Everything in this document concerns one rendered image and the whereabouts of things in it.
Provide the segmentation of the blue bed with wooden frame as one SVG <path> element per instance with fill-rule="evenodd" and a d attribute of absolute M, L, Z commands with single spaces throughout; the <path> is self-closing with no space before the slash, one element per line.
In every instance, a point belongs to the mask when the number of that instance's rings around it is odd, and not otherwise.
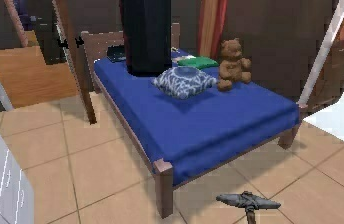
<path fill-rule="evenodd" d="M 120 32 L 81 34 L 91 78 L 111 105 L 155 180 L 161 217 L 173 212 L 173 192 L 210 171 L 277 139 L 287 149 L 301 124 L 300 107 L 255 83 L 210 88 L 186 100 L 130 75 L 107 57 Z"/>

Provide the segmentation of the brown teddy bear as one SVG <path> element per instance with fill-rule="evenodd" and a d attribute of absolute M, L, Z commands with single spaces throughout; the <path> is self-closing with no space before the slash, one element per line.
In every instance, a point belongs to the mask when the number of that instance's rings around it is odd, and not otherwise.
<path fill-rule="evenodd" d="M 219 76 L 217 89 L 220 92 L 230 91 L 233 84 L 251 82 L 251 60 L 244 58 L 239 38 L 224 40 L 221 43 L 221 63 L 219 65 Z"/>

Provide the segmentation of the blue white patterned pillow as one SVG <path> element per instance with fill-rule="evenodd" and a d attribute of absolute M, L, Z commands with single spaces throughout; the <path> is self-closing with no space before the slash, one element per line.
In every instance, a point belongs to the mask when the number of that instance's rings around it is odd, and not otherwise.
<path fill-rule="evenodd" d="M 185 100 L 217 84 L 217 79 L 195 67 L 178 66 L 164 71 L 151 83 L 164 94 Z"/>

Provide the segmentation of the brown room door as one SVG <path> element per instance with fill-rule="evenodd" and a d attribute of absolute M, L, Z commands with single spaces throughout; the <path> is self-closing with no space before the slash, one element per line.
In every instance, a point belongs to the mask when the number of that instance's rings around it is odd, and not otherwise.
<path fill-rule="evenodd" d="M 89 94 L 89 77 L 85 74 L 86 59 L 83 46 L 76 44 L 78 37 L 71 16 L 69 14 L 68 0 L 52 0 L 60 28 L 60 36 L 68 42 L 66 50 L 67 61 L 75 78 L 79 96 L 84 106 L 90 124 L 96 123 L 94 108 Z"/>

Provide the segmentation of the green flat cloth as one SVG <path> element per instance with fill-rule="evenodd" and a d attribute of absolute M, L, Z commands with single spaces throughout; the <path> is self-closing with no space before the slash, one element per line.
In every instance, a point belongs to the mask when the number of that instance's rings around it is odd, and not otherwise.
<path fill-rule="evenodd" d="M 179 66 L 194 67 L 197 69 L 217 67 L 218 63 L 208 57 L 185 57 L 177 62 Z"/>

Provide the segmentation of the red orange curtain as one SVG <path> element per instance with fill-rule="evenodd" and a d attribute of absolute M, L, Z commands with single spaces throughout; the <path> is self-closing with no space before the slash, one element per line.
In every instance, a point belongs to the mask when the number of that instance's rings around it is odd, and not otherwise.
<path fill-rule="evenodd" d="M 215 59 L 225 24 L 228 0 L 201 0 L 197 35 L 200 56 Z"/>

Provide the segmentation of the white chest of drawers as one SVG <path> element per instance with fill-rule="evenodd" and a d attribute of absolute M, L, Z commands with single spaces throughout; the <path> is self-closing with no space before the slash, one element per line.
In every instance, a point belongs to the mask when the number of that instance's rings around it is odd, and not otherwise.
<path fill-rule="evenodd" d="M 0 224 L 34 224 L 34 191 L 0 135 Z"/>

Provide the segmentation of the dark flat laptop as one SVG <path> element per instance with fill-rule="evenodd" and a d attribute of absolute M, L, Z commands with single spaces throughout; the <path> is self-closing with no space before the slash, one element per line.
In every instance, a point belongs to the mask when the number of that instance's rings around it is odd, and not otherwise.
<path fill-rule="evenodd" d="M 126 60 L 125 47 L 123 45 L 112 45 L 107 48 L 107 58 L 112 62 L 121 62 Z"/>

